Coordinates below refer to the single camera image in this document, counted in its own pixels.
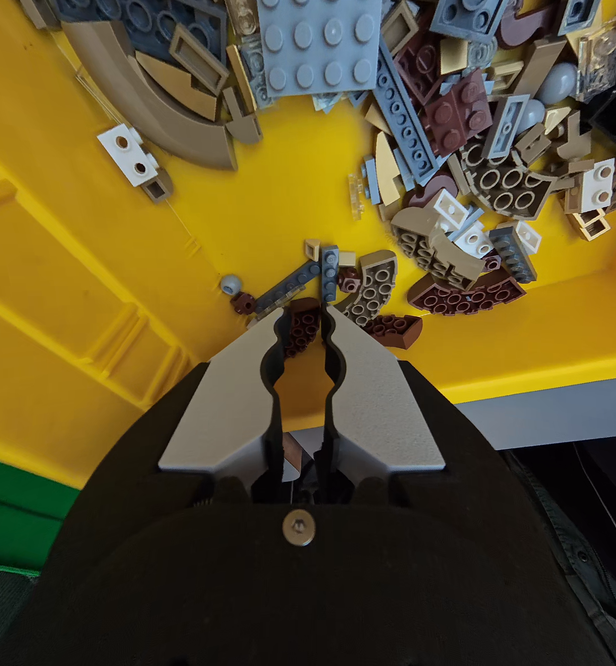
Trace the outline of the pile of loose bricks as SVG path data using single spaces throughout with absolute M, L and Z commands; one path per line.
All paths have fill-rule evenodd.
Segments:
M 259 114 L 304 96 L 364 105 L 372 154 L 348 176 L 441 316 L 508 304 L 537 281 L 530 223 L 555 198 L 591 242 L 616 212 L 616 14 L 600 1 L 20 1 L 60 31 L 91 92 L 128 123 L 98 139 L 155 203 L 173 192 L 143 137 L 237 168 Z

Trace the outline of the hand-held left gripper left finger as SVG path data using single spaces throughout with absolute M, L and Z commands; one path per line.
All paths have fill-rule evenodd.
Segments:
M 279 307 L 212 357 L 159 460 L 162 471 L 237 478 L 255 502 L 283 503 L 285 454 L 275 384 L 285 370 Z

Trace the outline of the dark brown curved brick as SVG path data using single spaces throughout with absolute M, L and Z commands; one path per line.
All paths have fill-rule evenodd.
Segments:
M 292 300 L 289 304 L 289 311 L 292 315 L 292 322 L 289 339 L 284 349 L 286 359 L 295 358 L 315 340 L 320 330 L 320 301 L 313 297 Z

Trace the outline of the green plastic bin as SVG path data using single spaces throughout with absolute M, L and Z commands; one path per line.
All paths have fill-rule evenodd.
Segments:
M 0 571 L 38 576 L 78 494 L 0 462 Z

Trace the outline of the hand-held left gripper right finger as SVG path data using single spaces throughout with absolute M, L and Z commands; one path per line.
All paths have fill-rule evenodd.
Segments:
M 322 307 L 333 386 L 315 454 L 320 500 L 337 503 L 367 478 L 443 471 L 445 459 L 397 357 L 334 306 Z

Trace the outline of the yellow plastic bin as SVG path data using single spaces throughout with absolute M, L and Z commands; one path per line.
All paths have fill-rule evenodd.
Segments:
M 156 145 L 174 194 L 153 204 L 97 140 L 115 125 L 60 34 L 0 1 L 0 461 L 81 487 L 171 384 L 245 332 L 219 288 L 261 294 L 304 239 L 358 256 L 395 249 L 376 208 L 354 221 L 348 175 L 373 152 L 367 105 L 311 97 L 259 115 L 236 172 Z M 455 403 L 616 378 L 616 212 L 581 239 L 551 197 L 538 280 L 512 304 L 427 315 L 412 362 Z

